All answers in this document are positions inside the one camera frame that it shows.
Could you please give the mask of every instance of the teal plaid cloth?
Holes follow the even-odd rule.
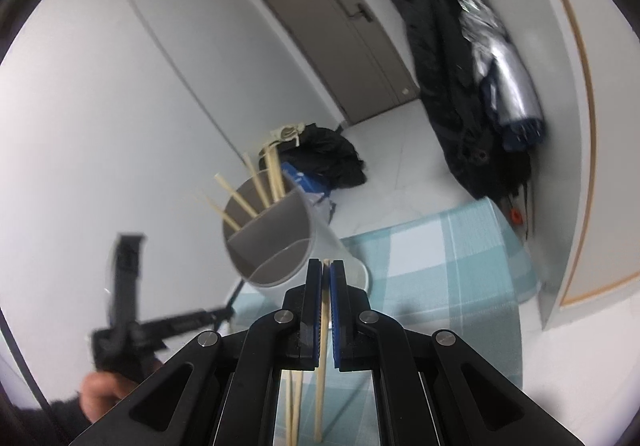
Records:
[[[371,276],[372,309],[405,328],[431,334],[452,329],[516,386],[522,386],[518,301],[535,294],[538,280],[527,253],[489,200],[343,240]],[[234,303],[233,331],[248,328],[279,307],[245,285]],[[324,393],[324,443],[379,444],[368,372],[333,368],[329,339]],[[305,372],[300,445],[311,445],[316,377]],[[284,444],[284,381],[274,444]]]

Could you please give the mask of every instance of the door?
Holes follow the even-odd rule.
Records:
[[[417,96],[386,32],[363,0],[264,0],[355,124]]]

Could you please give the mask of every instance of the floor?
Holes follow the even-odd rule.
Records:
[[[419,100],[351,126],[343,135],[365,161],[368,180],[332,193],[337,207],[331,227],[340,238],[472,200],[449,173]]]
[[[419,101],[343,133],[368,181],[332,193],[341,238],[472,200],[447,170]],[[640,292],[590,317],[542,331],[537,300],[520,306],[524,392],[586,446],[612,446],[640,406]]]

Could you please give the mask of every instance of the door handle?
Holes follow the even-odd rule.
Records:
[[[357,20],[359,18],[364,18],[368,23],[373,23],[373,16],[362,3],[358,3],[356,7],[358,9],[357,12],[354,12],[353,14],[349,14],[350,20]]]

